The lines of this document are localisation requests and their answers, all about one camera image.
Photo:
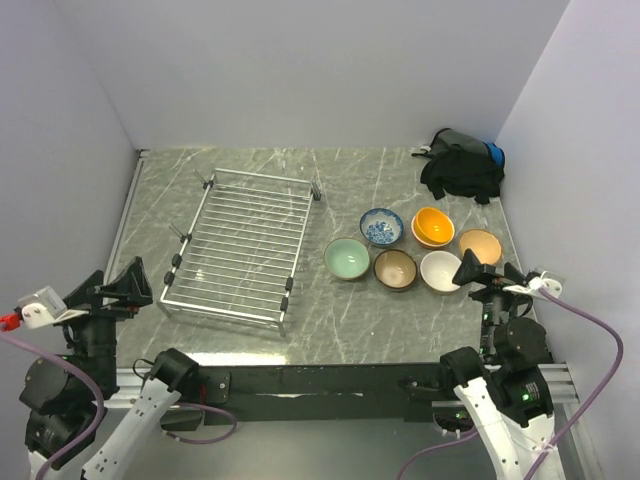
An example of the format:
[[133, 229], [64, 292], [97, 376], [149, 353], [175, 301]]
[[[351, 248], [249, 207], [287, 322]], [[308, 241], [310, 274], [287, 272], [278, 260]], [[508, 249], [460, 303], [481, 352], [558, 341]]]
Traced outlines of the tan bowl with floral band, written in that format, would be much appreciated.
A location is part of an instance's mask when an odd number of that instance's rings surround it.
[[488, 265], [496, 265], [503, 251], [499, 239], [491, 232], [482, 229], [463, 232], [459, 238], [459, 248], [462, 254], [471, 250], [482, 264]]

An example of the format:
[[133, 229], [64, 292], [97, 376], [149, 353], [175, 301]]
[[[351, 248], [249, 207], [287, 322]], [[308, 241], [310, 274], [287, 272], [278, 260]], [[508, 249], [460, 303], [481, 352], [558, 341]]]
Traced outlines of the beige bowl with brown marks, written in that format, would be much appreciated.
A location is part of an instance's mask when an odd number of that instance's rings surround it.
[[460, 286], [453, 282], [453, 277], [461, 260], [446, 251], [433, 251], [421, 260], [419, 271], [421, 278], [428, 287], [442, 294], [457, 291]]

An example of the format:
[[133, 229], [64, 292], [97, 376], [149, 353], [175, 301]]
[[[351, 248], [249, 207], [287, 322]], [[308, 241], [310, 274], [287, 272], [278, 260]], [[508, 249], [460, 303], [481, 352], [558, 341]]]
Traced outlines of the yellow bowl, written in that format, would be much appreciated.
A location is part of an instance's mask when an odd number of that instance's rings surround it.
[[424, 207], [414, 215], [412, 231], [422, 243], [439, 247], [448, 244], [454, 238], [455, 227], [441, 210]]

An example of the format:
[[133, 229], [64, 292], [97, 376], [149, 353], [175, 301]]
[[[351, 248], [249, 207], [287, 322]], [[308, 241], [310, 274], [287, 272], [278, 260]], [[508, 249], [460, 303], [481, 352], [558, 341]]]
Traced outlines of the dark brown bowl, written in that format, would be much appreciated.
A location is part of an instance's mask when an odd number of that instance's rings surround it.
[[390, 249], [381, 252], [374, 261], [375, 278], [393, 291], [402, 291], [416, 281], [418, 268], [415, 261], [404, 251]]

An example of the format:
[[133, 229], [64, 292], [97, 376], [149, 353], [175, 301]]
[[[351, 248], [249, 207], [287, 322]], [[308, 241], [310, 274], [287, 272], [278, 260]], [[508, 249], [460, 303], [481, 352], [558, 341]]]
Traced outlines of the white and blue floral bowl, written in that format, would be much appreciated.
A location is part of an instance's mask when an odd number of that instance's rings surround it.
[[359, 229], [369, 243], [379, 247], [395, 244], [405, 231], [400, 216], [386, 208], [373, 208], [366, 211], [360, 218]]

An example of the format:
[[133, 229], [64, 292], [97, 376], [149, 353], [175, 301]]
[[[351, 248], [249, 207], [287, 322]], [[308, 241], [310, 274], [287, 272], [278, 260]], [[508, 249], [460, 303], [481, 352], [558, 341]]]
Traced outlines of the pale green celadon bowl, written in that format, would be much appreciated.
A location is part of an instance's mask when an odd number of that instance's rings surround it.
[[342, 280], [356, 280], [368, 272], [371, 260], [365, 245], [353, 238], [338, 238], [324, 251], [329, 272]]

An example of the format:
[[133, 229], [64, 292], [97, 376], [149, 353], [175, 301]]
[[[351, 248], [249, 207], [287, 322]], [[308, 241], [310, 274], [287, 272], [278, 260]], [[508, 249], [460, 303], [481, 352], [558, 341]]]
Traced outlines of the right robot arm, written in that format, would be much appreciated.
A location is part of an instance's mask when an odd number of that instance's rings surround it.
[[522, 274], [510, 263], [497, 270], [466, 250], [452, 282], [481, 286], [469, 296], [482, 305], [484, 349], [444, 354], [440, 391], [464, 405], [497, 478], [565, 478], [560, 454], [550, 444], [555, 413], [541, 371], [551, 359], [546, 331], [527, 315], [541, 290], [559, 297], [562, 281], [548, 271]]

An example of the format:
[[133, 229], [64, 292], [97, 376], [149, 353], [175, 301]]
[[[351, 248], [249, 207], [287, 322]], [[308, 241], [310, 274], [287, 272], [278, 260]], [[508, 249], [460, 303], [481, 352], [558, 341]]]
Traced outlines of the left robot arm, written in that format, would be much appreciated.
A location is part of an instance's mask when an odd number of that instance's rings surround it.
[[95, 271], [72, 293], [51, 287], [27, 295], [15, 309], [27, 328], [59, 326], [68, 355], [39, 354], [25, 377], [20, 402], [29, 408], [25, 431], [34, 479], [120, 479], [137, 442], [177, 402], [200, 388], [199, 365], [175, 348], [158, 354], [133, 407], [96, 452], [89, 447], [118, 392], [116, 325], [153, 302], [141, 257], [111, 282]]

